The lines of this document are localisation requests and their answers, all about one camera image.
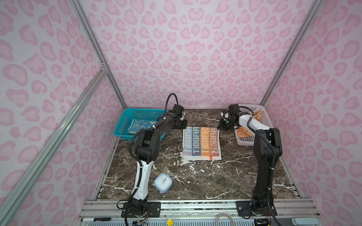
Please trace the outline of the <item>white plastic basket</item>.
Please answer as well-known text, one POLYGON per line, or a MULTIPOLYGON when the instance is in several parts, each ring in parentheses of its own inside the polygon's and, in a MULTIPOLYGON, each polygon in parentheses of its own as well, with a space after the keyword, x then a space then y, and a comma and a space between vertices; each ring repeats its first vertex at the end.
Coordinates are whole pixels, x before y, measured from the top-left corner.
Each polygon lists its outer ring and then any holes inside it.
POLYGON ((241 127, 235 129, 235 137, 239 146, 253 146, 255 134, 247 127, 247 122, 254 113, 250 126, 254 130, 262 130, 273 128, 269 115, 266 109, 261 105, 243 104, 239 105, 241 112, 246 112, 247 115, 241 116, 242 120, 239 123, 241 127))

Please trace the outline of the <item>striped rabbit text towel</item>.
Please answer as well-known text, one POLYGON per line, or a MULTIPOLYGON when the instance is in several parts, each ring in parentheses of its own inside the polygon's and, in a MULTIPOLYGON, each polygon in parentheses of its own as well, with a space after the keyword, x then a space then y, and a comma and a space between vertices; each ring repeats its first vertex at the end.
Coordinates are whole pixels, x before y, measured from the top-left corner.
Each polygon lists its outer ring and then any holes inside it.
POLYGON ((183 130, 182 157, 191 161, 218 161, 222 159, 220 131, 209 127, 187 127, 183 130))

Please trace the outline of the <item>blue bunny pattern towel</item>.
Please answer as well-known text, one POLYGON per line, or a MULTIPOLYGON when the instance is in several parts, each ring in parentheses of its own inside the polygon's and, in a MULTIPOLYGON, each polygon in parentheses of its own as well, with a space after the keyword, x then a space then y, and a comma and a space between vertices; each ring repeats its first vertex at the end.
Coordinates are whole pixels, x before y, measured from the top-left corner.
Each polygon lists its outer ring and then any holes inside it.
POLYGON ((153 125, 156 124, 156 121, 148 121, 148 120, 138 120, 138 119, 134 119, 131 122, 130 127, 128 128, 128 132, 130 134, 136 134, 138 133, 141 129, 148 129, 153 127, 153 125))

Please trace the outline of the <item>teal plastic basket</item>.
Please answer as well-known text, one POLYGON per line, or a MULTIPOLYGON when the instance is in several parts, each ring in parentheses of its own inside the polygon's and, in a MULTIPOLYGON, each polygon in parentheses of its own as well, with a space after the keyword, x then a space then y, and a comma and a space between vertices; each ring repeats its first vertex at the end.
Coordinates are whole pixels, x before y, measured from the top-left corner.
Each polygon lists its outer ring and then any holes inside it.
POLYGON ((123 111, 113 134, 123 140, 131 140, 141 129, 152 127, 164 112, 161 109, 127 108, 123 111))

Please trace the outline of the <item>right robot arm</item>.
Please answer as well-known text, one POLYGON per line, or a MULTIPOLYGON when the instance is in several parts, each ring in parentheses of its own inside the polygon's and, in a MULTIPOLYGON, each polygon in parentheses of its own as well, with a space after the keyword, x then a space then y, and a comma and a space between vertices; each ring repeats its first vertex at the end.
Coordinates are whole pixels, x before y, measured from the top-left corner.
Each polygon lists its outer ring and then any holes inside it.
POLYGON ((257 179, 251 198, 251 212, 257 216, 269 213, 275 219, 272 184, 276 164, 282 156, 280 131, 262 124, 245 112, 223 112, 218 129, 231 131, 237 127, 247 128, 255 135, 253 152, 257 159, 257 179))

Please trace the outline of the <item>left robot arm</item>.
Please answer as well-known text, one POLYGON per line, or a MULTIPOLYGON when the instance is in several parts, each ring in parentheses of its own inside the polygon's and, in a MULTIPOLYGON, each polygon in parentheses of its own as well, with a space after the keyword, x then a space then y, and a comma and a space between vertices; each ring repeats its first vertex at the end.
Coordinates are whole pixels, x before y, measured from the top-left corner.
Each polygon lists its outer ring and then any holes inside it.
POLYGON ((148 129, 141 129, 131 139, 129 154, 137 161, 137 171, 133 191, 123 205, 124 218, 130 215, 143 217, 147 213, 150 173, 159 155, 161 137, 169 129, 185 129, 187 121, 184 115, 184 110, 165 112, 158 118, 156 124, 148 129))

